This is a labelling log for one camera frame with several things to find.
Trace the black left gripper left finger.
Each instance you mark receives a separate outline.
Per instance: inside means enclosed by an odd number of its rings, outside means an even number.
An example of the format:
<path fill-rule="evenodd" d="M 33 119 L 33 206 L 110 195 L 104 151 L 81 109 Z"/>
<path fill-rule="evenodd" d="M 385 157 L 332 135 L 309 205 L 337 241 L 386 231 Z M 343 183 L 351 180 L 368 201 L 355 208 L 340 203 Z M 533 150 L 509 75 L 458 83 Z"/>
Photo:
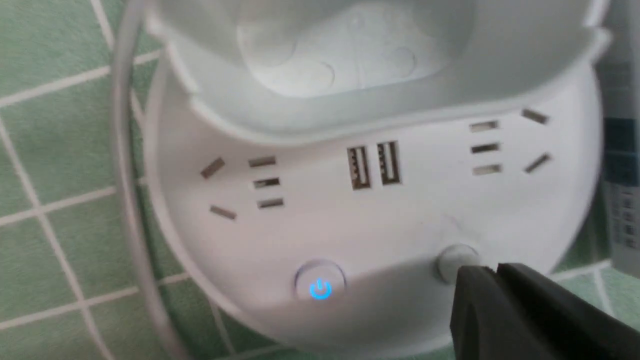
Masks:
<path fill-rule="evenodd" d="M 457 360 L 562 360 L 492 269 L 458 269 L 450 333 Z"/>

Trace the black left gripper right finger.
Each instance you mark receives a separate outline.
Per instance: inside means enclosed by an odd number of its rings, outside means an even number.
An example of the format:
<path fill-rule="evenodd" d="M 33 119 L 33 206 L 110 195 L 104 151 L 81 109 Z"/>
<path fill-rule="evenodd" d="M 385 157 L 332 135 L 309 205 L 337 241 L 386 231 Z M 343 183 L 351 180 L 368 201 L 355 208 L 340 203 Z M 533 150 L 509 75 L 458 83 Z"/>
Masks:
<path fill-rule="evenodd" d="M 534 269 L 503 263 L 498 277 L 528 319 L 565 360 L 638 360 L 639 331 Z"/>

